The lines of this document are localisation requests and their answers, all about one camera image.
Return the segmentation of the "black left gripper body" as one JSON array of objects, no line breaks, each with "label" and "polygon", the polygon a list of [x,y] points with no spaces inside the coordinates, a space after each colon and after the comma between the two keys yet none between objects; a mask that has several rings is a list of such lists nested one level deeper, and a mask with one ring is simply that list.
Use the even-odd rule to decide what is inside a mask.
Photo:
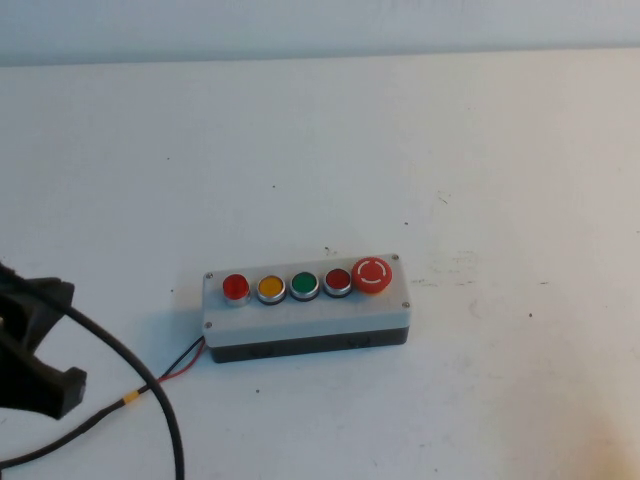
[{"label": "black left gripper body", "polygon": [[35,413],[60,413],[61,373],[35,351],[55,322],[1,320],[1,406]]}]

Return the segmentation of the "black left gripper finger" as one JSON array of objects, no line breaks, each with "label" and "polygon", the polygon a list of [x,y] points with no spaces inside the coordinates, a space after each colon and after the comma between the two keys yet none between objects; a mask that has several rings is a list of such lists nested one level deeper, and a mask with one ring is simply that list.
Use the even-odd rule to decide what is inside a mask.
[{"label": "black left gripper finger", "polygon": [[60,420],[81,404],[85,394],[85,384],[73,384],[56,388],[51,395],[48,415]]},{"label": "black left gripper finger", "polygon": [[83,396],[86,389],[87,374],[76,367],[66,371],[55,371],[52,390],[56,396]]}]

